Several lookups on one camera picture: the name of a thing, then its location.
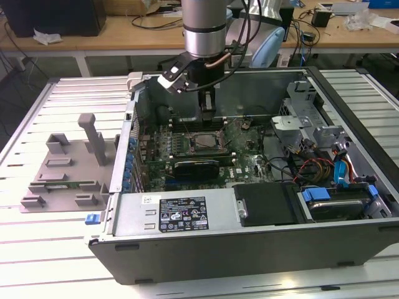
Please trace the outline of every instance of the power supply label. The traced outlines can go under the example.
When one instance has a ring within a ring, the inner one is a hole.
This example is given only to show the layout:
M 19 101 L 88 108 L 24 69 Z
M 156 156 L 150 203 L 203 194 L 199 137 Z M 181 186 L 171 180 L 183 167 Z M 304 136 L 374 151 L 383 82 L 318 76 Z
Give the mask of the power supply label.
M 160 199 L 161 232 L 209 229 L 205 197 Z

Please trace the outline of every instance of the metal rail table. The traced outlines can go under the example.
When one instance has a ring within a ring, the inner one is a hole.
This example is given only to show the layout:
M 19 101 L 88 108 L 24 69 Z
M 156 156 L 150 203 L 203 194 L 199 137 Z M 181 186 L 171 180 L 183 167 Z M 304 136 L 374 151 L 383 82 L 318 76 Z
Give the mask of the metal rail table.
M 354 70 L 322 73 L 398 162 L 399 111 L 393 97 L 373 78 Z M 118 133 L 130 99 L 126 79 L 68 78 L 48 83 L 0 154 L 1 298 L 53 298 L 55 294 L 57 298 L 399 296 L 399 244 L 361 267 L 123 286 L 85 245 L 84 237 L 95 233 L 95 227 L 84 224 L 87 212 L 20 214 L 19 201 L 47 153 L 50 133 L 83 140 L 85 134 L 77 124 L 82 112 L 95 113 L 95 126 L 104 138 Z

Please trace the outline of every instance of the blue latch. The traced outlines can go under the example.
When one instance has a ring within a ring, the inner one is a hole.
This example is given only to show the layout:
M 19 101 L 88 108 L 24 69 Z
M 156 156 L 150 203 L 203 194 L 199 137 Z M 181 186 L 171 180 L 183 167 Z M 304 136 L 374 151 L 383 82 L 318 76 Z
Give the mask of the blue latch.
M 127 155 L 126 155 L 126 161 L 129 161 L 129 162 L 133 162 L 133 155 L 131 154 L 131 153 L 127 153 Z
M 368 191 L 373 199 L 376 199 L 378 197 L 378 190 L 374 185 L 368 185 Z
M 101 223 L 100 218 L 101 218 L 100 214 L 91 213 L 86 216 L 85 224 L 86 225 L 100 224 Z
M 342 160 L 335 162 L 334 166 L 334 182 L 341 184 L 343 187 L 348 187 L 348 183 L 345 182 L 345 174 L 347 172 L 347 165 Z
M 132 170 L 132 169 L 133 169 L 133 163 L 131 163 L 131 162 L 126 162 L 125 167 L 126 167 L 127 169 L 129 169 L 129 170 Z
M 124 178 L 124 179 L 130 179 L 131 176 L 132 176 L 132 174 L 130 173 L 129 170 L 126 170 L 126 171 L 123 173 L 123 178 Z
M 308 188 L 302 192 L 305 202 L 308 201 L 328 201 L 331 196 L 326 188 Z
M 129 138 L 129 148 L 134 148 L 137 144 L 137 140 L 133 137 Z
M 129 189 L 130 188 L 130 183 L 126 182 L 126 181 L 122 181 L 122 187 Z

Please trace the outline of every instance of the black cable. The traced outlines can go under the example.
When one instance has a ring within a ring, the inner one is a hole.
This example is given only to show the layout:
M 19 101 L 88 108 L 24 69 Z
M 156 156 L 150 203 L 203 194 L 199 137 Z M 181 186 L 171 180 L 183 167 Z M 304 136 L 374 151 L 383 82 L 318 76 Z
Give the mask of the black cable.
M 10 102 L 9 100 L 6 100 L 5 98 L 0 98 L 0 102 L 7 103 L 7 104 L 9 104 L 9 105 L 11 105 L 11 106 L 14 106 L 14 107 L 16 107 L 16 108 L 20 108 L 20 109 L 25 110 L 25 111 L 28 110 L 28 108 L 19 106 L 19 105 L 17 105 L 17 104 L 14 104 L 13 102 Z
M 4 69 L 5 69 L 6 72 L 7 72 L 7 76 L 10 76 L 10 72 L 9 72 L 8 69 L 7 69 L 7 65 L 4 63 L 4 61 L 3 61 L 3 59 L 2 59 L 1 56 L 0 56 L 0 60 L 1 60 L 1 63 L 3 64 Z M 19 92 L 18 88 L 16 87 L 14 81 L 11 80 L 11 82 L 12 82 L 12 86 L 14 87 L 15 91 L 18 93 L 19 98 L 21 99 L 21 102 L 22 102 L 22 103 L 24 104 L 24 106 L 28 109 L 29 105 L 27 105 L 27 104 L 25 103 L 25 101 L 24 101 L 24 99 L 23 99 L 21 93 Z
M 248 21 L 248 28 L 247 28 L 247 39 L 246 39 L 246 43 L 244 46 L 244 50 L 243 50 L 243 54 L 241 55 L 241 58 L 239 60 L 239 62 L 237 63 L 237 65 L 230 71 L 230 73 L 228 73 L 227 75 L 224 75 L 223 77 L 221 77 L 220 79 L 215 80 L 214 82 L 211 82 L 209 84 L 205 84 L 199 87 L 195 87 L 195 88 L 184 88 L 183 91 L 185 92 L 197 92 L 198 90 L 202 90 L 202 89 L 207 89 L 210 87 L 213 87 L 215 84 L 218 84 L 222 81 L 225 81 L 226 79 L 230 78 L 236 71 L 237 69 L 240 67 L 240 65 L 242 64 L 242 62 L 245 59 L 245 54 L 248 50 L 248 41 L 251 38 L 251 22 L 249 22 L 249 6 L 246 5 L 244 0 L 241 0 L 241 2 L 243 3 L 245 12 L 246 12 L 246 20 Z
M 141 28 L 141 29 L 148 29 L 148 30 L 167 30 L 167 29 L 172 29 L 172 28 L 176 27 L 176 26 L 172 26 L 172 25 L 177 24 L 178 22 L 183 20 L 183 19 L 178 19 L 176 21 L 169 22 L 169 23 L 166 23 L 166 24 L 163 24 L 163 25 L 160 25 L 160 26 L 147 27 L 147 26 L 137 25 L 137 24 L 134 23 L 139 18 L 141 18 L 141 16 L 135 17 L 132 20 L 132 25 L 135 26 L 135 27 Z
M 247 6 L 243 0 L 241 0 L 241 4 L 244 6 L 244 10 L 247 13 L 247 10 L 246 10 Z M 237 40 L 236 44 L 234 45 L 234 48 L 231 51 L 231 55 L 233 55 L 237 51 L 239 45 L 241 44 L 241 41 L 242 41 L 243 35 L 244 35 L 244 31 L 245 31 L 245 26 L 246 26 L 247 22 L 249 22 L 249 4 L 248 4 L 248 14 L 245 14 L 244 22 L 243 22 L 243 25 L 241 26 L 241 30 L 238 35 L 238 40 Z
M 315 46 L 315 45 L 317 45 L 317 44 L 319 43 L 321 34 L 320 34 L 320 31 L 318 30 L 318 28 L 316 28 L 315 26 L 313 26 L 311 23 L 309 23 L 309 22 L 307 22 L 307 21 L 303 21 L 302 19 L 294 19 L 294 20 L 292 20 L 292 21 L 294 22 L 295 27 L 296 27 L 296 29 L 297 29 L 297 38 L 298 38 L 298 39 L 297 39 L 297 45 L 298 45 L 298 43 L 300 42 L 300 46 L 301 46 L 301 47 L 302 47 L 302 45 L 306 45 L 306 46 L 309 48 L 309 50 L 308 50 L 308 57 L 307 57 L 307 59 L 305 60 L 305 64 L 306 64 L 306 63 L 309 62 L 310 56 L 312 55 L 312 48 L 313 48 L 313 46 Z M 299 22 L 305 23 L 305 24 L 307 24 L 308 26 L 311 26 L 312 28 L 314 28 L 314 29 L 317 31 L 317 39 L 316 39 L 315 41 L 309 43 L 309 42 L 306 42 L 306 41 L 302 40 L 302 33 L 301 33 L 301 29 L 300 29 L 300 24 L 299 24 Z M 292 59 L 293 59 L 293 57 L 294 57 L 294 55 L 295 55 L 296 50 L 297 50 L 297 47 L 295 47 L 295 49 L 294 49 L 294 53 L 293 53 L 293 55 L 291 56 L 291 58 L 290 58 L 290 60 L 289 60 L 289 64 L 290 64 L 290 62 L 292 61 Z
M 393 57 L 389 56 L 389 58 L 387 56 L 385 56 L 384 53 L 380 53 L 380 55 L 382 56 L 382 58 L 384 58 L 386 61 L 388 61 L 390 64 L 393 64 L 394 66 L 399 66 L 398 64 L 398 59 L 394 59 Z
M 43 72 L 43 70 L 40 67 L 38 67 L 37 64 L 35 64 L 34 61 L 28 55 L 26 55 L 26 53 L 24 51 L 22 51 L 22 49 L 14 42 L 14 39 L 12 39 L 9 31 L 7 30 L 7 25 L 8 25 L 8 22 L 5 22 L 4 30 L 6 31 L 7 36 L 10 39 L 10 41 L 14 44 L 14 46 L 18 49 L 18 51 L 20 51 L 26 58 L 28 58 L 33 63 L 35 68 L 37 68 L 38 71 L 40 71 L 40 73 L 42 73 L 42 75 L 45 76 L 46 79 L 49 79 L 49 76 L 47 76 L 47 74 L 45 72 Z
M 259 30 L 260 30 L 261 24 L 262 24 L 262 3 L 261 3 L 261 0 L 257 0 L 257 6 L 259 8 L 259 22 L 257 23 L 256 31 L 255 31 L 254 35 L 249 39 L 248 44 L 250 44 L 254 40 L 256 35 L 259 33 Z
M 317 40 L 316 40 L 315 42 L 312 42 L 311 44 L 308 44 L 308 43 L 306 43 L 306 42 L 303 42 L 304 45 L 306 45 L 306 46 L 308 46 L 308 47 L 313 47 L 314 45 L 317 45 L 317 44 L 319 43 L 321 34 L 320 34 L 320 31 L 318 30 L 318 28 L 317 28 L 316 26 L 313 26 L 311 23 L 309 23 L 309 22 L 307 22 L 307 21 L 304 21 L 304 20 L 298 20 L 298 19 L 296 19 L 296 20 L 294 20 L 294 21 L 305 23 L 305 24 L 311 26 L 311 28 L 313 28 L 313 29 L 315 29 L 315 30 L 317 31 Z
M 12 134 L 8 133 L 7 127 L 6 127 L 6 125 L 2 122 L 2 120 L 0 120 L 0 125 L 2 126 L 2 128 L 3 128 L 4 132 L 6 133 L 6 135 L 7 135 L 8 137 L 11 137 Z
M 303 11 L 303 12 L 299 15 L 298 19 L 302 20 L 302 19 L 305 18 L 306 16 L 309 16 L 309 15 L 311 15 L 311 14 L 314 14 L 314 11 L 315 11 L 315 10 L 316 10 L 316 8 L 312 8 L 312 9 L 308 9 L 307 11 Z
M 292 62 L 292 59 L 294 59 L 294 56 L 295 56 L 295 54 L 296 54 L 296 52 L 297 52 L 297 49 L 298 49 L 300 43 L 302 42 L 302 41 L 301 41 L 301 38 L 300 38 L 299 23 L 297 22 L 297 23 L 295 24 L 295 20 L 291 20 L 291 22 L 293 23 L 293 25 L 294 25 L 293 27 L 295 28 L 295 32 L 296 32 L 296 34 L 297 34 L 297 44 L 296 44 L 296 46 L 295 46 L 294 52 L 292 53 L 290 59 L 288 60 L 288 65 Z

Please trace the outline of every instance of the blue drive clip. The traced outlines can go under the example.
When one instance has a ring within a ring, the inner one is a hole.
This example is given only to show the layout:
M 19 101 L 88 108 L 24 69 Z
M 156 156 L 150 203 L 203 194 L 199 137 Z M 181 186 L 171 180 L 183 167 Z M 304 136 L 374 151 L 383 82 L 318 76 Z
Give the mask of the blue drive clip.
M 347 172 L 347 165 L 342 160 L 335 162 L 334 167 L 334 182 L 341 184 L 343 187 L 348 187 L 348 183 L 345 182 L 345 173 Z
M 307 188 L 302 192 L 305 202 L 309 201 L 328 201 L 331 196 L 326 188 Z

